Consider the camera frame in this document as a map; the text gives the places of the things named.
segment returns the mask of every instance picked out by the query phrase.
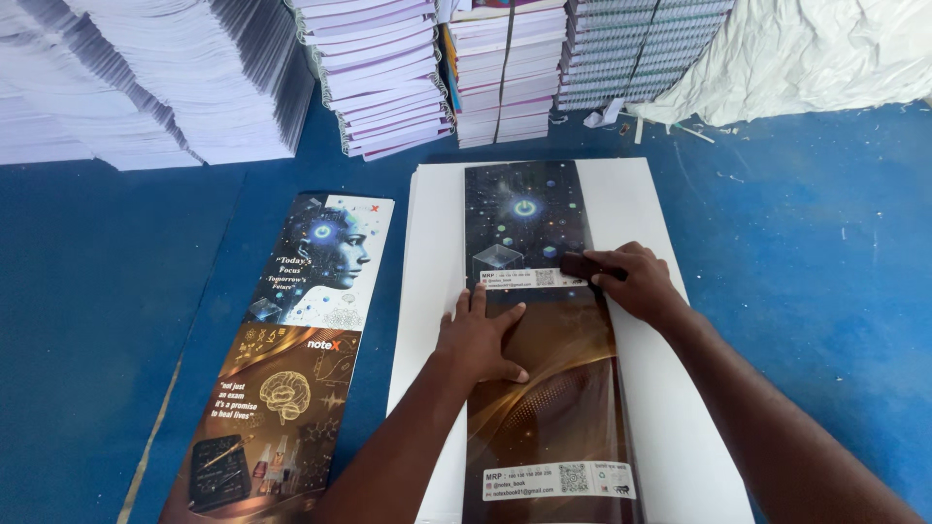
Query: glowing power symbol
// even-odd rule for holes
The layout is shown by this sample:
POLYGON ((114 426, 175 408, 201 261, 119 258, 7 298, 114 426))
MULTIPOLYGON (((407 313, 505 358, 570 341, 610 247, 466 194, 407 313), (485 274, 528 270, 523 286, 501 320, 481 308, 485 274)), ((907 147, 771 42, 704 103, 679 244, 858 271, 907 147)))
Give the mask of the glowing power symbol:
POLYGON ((331 232, 330 226, 320 226, 314 229, 314 236, 319 239, 325 239, 330 236, 331 232))
POLYGON ((537 212, 537 205, 530 200, 519 200, 514 205, 514 214, 518 216, 531 216, 537 212))

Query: blue floor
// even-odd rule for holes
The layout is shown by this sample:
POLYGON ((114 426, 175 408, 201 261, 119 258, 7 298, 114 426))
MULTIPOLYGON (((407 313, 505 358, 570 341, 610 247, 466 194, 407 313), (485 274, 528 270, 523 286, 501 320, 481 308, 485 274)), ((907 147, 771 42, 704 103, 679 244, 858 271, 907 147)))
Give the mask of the blue floor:
POLYGON ((604 157, 647 157, 692 304, 932 519, 924 109, 706 128, 715 144, 646 125, 642 145, 633 129, 588 130, 573 113, 546 139, 459 151, 447 138, 366 164, 340 153, 317 93, 296 159, 128 173, 98 160, 0 167, 0 522, 115 521, 181 355, 130 518, 156 521, 288 204, 306 190, 398 206, 340 471, 385 412, 411 172, 604 157))

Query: white paper sheet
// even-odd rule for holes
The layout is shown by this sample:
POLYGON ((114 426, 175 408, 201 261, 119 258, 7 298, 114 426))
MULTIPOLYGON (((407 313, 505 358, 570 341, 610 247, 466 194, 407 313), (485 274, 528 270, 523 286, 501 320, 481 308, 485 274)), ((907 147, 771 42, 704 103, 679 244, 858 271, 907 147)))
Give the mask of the white paper sheet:
MULTIPOLYGON (((463 168, 418 166, 411 180, 404 280, 389 408, 395 407, 433 351, 439 318, 463 287, 463 168), (423 253, 430 246, 429 255, 423 253)), ((577 160, 594 247, 628 241, 667 260, 685 296, 660 202, 645 159, 577 160)), ((744 483, 686 370, 664 339, 610 301, 619 366, 647 521, 752 523, 744 483)), ((466 467, 460 412, 418 513, 418 524, 459 524, 466 467)))

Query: black strap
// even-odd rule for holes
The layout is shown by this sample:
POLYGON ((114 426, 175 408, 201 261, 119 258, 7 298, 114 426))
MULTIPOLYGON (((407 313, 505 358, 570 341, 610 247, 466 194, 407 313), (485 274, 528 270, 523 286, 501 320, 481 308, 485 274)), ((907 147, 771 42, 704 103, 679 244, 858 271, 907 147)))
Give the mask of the black strap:
POLYGON ((657 9, 660 7, 660 0, 653 5, 653 12, 651 13, 651 21, 647 24, 647 31, 644 33, 644 39, 641 40, 640 47, 637 49, 637 56, 635 57, 634 67, 631 68, 631 74, 628 75, 628 82, 624 85, 624 92, 622 93, 623 98, 628 96, 628 88, 631 87, 631 81, 635 77, 637 72, 637 67, 640 65, 640 57, 644 54, 644 47, 647 46, 647 38, 651 35, 651 29, 653 28, 653 19, 657 16, 657 9))
POLYGON ((495 137, 492 139, 492 143, 496 143, 499 140, 499 126, 501 125, 501 101, 504 99, 505 95, 505 67, 508 66, 508 53, 512 50, 512 30, 514 29, 514 0, 508 0, 508 36, 505 39, 505 61, 501 63, 501 83, 499 84, 499 117, 495 120, 495 137))

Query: paper stack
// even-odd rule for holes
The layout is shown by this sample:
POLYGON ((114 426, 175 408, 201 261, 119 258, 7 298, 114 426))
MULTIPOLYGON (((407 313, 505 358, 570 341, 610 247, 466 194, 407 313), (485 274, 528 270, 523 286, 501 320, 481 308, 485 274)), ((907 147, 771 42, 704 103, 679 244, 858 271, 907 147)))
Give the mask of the paper stack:
POLYGON ((171 108, 136 83, 86 15, 61 0, 0 4, 0 54, 0 77, 20 95, 7 97, 1 118, 16 122, 10 132, 37 159, 85 158, 77 140, 121 171, 200 165, 171 108), (43 152, 42 144, 65 149, 43 152))
POLYGON ((517 1, 503 88, 509 5, 485 1, 454 11, 444 26, 459 147, 547 136, 567 35, 564 0, 517 1))
POLYGON ((379 159, 453 131, 433 0, 293 2, 344 153, 379 159))
POLYGON ((211 164, 295 155, 314 80, 278 0, 66 0, 211 164))
POLYGON ((22 91, 0 82, 0 165, 93 158, 58 120, 35 111, 22 91))
POLYGON ((695 62, 734 0, 569 0, 560 110, 651 101, 695 62))

